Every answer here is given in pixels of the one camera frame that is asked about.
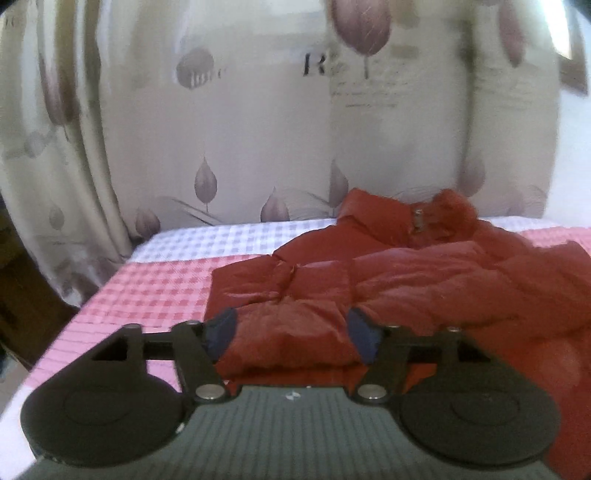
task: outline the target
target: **leaf pattern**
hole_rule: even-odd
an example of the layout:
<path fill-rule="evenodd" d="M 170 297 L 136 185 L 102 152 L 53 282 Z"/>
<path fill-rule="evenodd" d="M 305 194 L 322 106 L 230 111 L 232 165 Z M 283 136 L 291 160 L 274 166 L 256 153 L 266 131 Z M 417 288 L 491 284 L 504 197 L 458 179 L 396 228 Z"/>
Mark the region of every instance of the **leaf pattern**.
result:
<path fill-rule="evenodd" d="M 464 160 L 457 189 L 466 197 L 472 197 L 483 187 L 486 180 L 486 168 L 482 154 L 476 152 Z"/>
<path fill-rule="evenodd" d="M 499 35 L 505 54 L 513 67 L 518 67 L 525 53 L 525 37 L 519 25 L 513 0 L 503 0 L 499 8 Z"/>
<path fill-rule="evenodd" d="M 511 196 L 511 204 L 506 214 L 509 216 L 524 216 L 525 214 L 525 200 L 523 194 L 517 189 L 514 190 Z"/>
<path fill-rule="evenodd" d="M 41 87 L 49 120 L 52 124 L 63 127 L 78 114 L 76 94 L 65 72 L 56 64 L 46 65 L 39 56 Z"/>
<path fill-rule="evenodd" d="M 413 187 L 403 192 L 398 192 L 394 195 L 394 198 L 402 203 L 419 203 L 419 202 L 430 202 L 433 197 L 441 191 L 441 187 L 436 186 L 424 186 L 424 187 Z"/>
<path fill-rule="evenodd" d="M 390 38 L 387 0 L 330 0 L 332 20 L 341 39 L 357 53 L 375 55 Z"/>
<path fill-rule="evenodd" d="M 32 134 L 27 137 L 25 141 L 24 149 L 27 157 L 37 158 L 43 153 L 47 146 L 47 139 L 44 135 L 35 130 Z"/>
<path fill-rule="evenodd" d="M 417 9 L 414 0 L 389 0 L 392 21 L 405 28 L 418 25 Z"/>
<path fill-rule="evenodd" d="M 343 175 L 336 160 L 330 165 L 329 205 L 338 207 L 349 193 L 349 180 Z"/>
<path fill-rule="evenodd" d="M 290 220 L 290 213 L 285 202 L 277 196 L 277 190 L 269 195 L 261 210 L 261 222 L 286 222 Z"/>
<path fill-rule="evenodd" d="M 64 212 L 57 205 L 53 205 L 49 210 L 49 224 L 51 228 L 59 231 L 63 228 L 65 221 Z"/>
<path fill-rule="evenodd" d="M 523 215 L 529 218 L 542 218 L 546 210 L 548 194 L 537 187 L 529 185 L 525 189 L 525 209 Z"/>
<path fill-rule="evenodd" d="M 209 205 L 217 195 L 217 178 L 209 168 L 205 157 L 195 175 L 195 195 L 205 205 Z"/>
<path fill-rule="evenodd" d="M 150 240 L 160 233 L 160 220 L 149 209 L 139 209 L 135 219 L 135 230 L 144 240 Z"/>
<path fill-rule="evenodd" d="M 187 53 L 177 65 L 179 85 L 194 90 L 213 78 L 215 61 L 209 50 L 195 48 Z"/>

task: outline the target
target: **pink checkered sheet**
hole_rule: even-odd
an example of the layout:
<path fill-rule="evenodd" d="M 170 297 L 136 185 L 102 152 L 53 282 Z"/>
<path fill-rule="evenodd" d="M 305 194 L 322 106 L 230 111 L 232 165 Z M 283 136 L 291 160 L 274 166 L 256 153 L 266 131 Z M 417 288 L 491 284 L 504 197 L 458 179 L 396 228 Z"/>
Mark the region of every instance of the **pink checkered sheet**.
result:
<path fill-rule="evenodd" d="M 519 217 L 489 220 L 507 230 L 520 231 L 542 247 L 574 240 L 591 252 L 591 229 L 562 228 L 546 220 Z M 183 229 L 161 233 L 139 247 L 66 326 L 4 412 L 0 435 L 6 441 L 0 442 L 0 478 L 16 478 L 34 462 L 19 415 L 35 387 L 127 323 L 139 323 L 145 332 L 161 332 L 186 320 L 203 320 L 215 268 L 269 254 L 301 233 L 333 222 Z M 150 361 L 148 371 L 178 389 L 171 362 Z"/>

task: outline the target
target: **round black pad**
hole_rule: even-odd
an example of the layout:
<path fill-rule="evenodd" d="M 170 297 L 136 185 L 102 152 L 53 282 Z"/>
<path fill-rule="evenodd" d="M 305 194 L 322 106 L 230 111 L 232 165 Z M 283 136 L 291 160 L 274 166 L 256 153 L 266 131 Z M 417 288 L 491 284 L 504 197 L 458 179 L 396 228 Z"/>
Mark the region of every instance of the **round black pad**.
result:
<path fill-rule="evenodd" d="M 404 428 L 428 452 L 471 468 L 508 468 L 537 460 L 554 441 L 560 418 L 538 388 L 493 390 L 485 380 L 487 388 L 450 392 L 438 377 L 412 388 L 400 406 Z"/>
<path fill-rule="evenodd" d="M 119 465 L 170 441 L 183 418 L 181 397 L 163 380 L 42 385 L 25 402 L 22 428 L 35 452 L 73 466 Z"/>

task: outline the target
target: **floral curtain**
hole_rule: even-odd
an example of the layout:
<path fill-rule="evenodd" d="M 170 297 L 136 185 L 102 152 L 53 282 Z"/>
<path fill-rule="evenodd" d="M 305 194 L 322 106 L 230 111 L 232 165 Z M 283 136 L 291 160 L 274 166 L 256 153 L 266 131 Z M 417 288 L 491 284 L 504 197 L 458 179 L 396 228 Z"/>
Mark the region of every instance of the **floral curtain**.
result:
<path fill-rule="evenodd" d="M 488 215 L 540 215 L 558 66 L 538 14 L 538 0 L 21 0 L 0 25 L 2 195 L 72 304 L 136 241 L 331 217 L 353 187 L 407 202 L 456 188 Z"/>
<path fill-rule="evenodd" d="M 21 0 L 0 24 L 0 189 L 52 287 L 81 305 L 131 254 L 99 103 L 96 0 Z"/>

